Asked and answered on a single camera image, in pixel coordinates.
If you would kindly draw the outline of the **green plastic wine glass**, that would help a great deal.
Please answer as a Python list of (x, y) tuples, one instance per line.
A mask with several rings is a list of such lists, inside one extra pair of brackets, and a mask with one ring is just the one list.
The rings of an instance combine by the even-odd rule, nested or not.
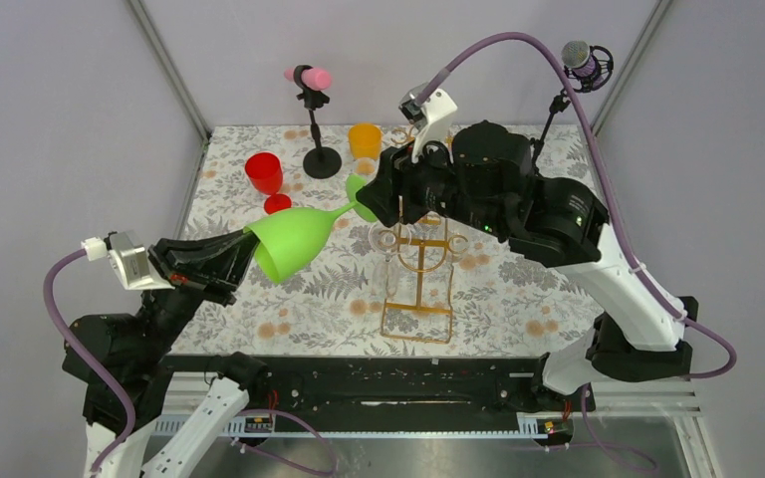
[(244, 227), (259, 241), (253, 258), (265, 276), (280, 284), (308, 266), (325, 248), (334, 224), (351, 210), (367, 222), (378, 219), (359, 203), (358, 192), (367, 181), (351, 174), (346, 181), (348, 203), (338, 209), (293, 207), (268, 215)]

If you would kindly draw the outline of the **clear wine glass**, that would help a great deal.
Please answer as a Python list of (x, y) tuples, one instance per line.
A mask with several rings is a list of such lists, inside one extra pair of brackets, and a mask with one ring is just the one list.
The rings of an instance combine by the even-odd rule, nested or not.
[(446, 252), (451, 264), (460, 262), (470, 249), (466, 227), (448, 219), (446, 222)]
[(400, 247), (411, 239), (411, 233), (401, 224), (385, 227), (378, 223), (370, 228), (368, 239), (372, 249), (381, 254), (372, 273), (372, 295), (380, 300), (393, 299), (399, 284)]

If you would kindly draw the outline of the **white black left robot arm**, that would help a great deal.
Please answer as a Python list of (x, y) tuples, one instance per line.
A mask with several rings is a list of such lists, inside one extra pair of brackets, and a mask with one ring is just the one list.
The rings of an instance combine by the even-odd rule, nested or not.
[(202, 304), (234, 302), (258, 244), (244, 230), (150, 247), (131, 232), (83, 242), (82, 257), (108, 260), (123, 287), (140, 294), (133, 314), (58, 322), (63, 369), (87, 387), (86, 476), (187, 477), (240, 411), (266, 402), (265, 363), (243, 353), (214, 358), (214, 379), (194, 412), (159, 452), (144, 455), (175, 373), (173, 344)]

